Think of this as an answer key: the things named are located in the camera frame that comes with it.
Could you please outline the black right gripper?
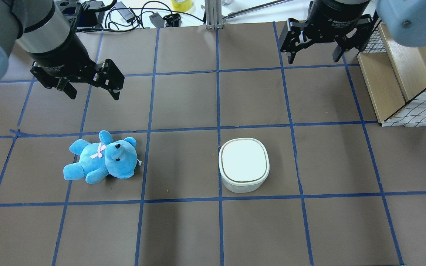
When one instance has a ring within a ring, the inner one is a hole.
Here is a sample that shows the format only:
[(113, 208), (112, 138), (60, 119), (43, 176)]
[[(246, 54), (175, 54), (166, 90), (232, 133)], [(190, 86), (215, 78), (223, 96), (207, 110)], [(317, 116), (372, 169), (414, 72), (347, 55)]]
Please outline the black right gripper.
[[(365, 12), (369, 0), (313, 0), (309, 5), (308, 18), (299, 21), (289, 18), (280, 34), (280, 52), (286, 53), (288, 64), (296, 54), (311, 47), (314, 42), (336, 41), (333, 60), (338, 62), (352, 48), (366, 49), (373, 32), (375, 20)], [(346, 34), (356, 29), (348, 38)]]

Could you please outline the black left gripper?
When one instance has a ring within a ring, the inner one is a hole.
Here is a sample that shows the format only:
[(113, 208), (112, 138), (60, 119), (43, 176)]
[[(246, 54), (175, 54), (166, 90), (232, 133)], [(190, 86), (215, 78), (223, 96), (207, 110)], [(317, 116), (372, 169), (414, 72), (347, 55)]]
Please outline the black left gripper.
[(112, 59), (95, 64), (75, 33), (69, 33), (64, 42), (52, 51), (28, 54), (37, 64), (31, 68), (31, 73), (46, 89), (55, 88), (75, 100), (77, 90), (70, 81), (94, 81), (94, 86), (105, 89), (114, 100), (120, 98), (125, 76)]

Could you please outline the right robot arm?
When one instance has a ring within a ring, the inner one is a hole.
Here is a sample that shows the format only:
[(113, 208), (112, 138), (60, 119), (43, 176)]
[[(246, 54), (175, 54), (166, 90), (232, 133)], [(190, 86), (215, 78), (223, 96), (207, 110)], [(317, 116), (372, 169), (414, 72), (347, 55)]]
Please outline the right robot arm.
[(368, 46), (377, 20), (404, 47), (426, 47), (426, 0), (377, 0), (373, 15), (365, 14), (368, 0), (313, 0), (304, 21), (289, 18), (279, 36), (279, 51), (289, 64), (313, 44), (337, 44), (332, 57), (338, 62), (350, 49)]

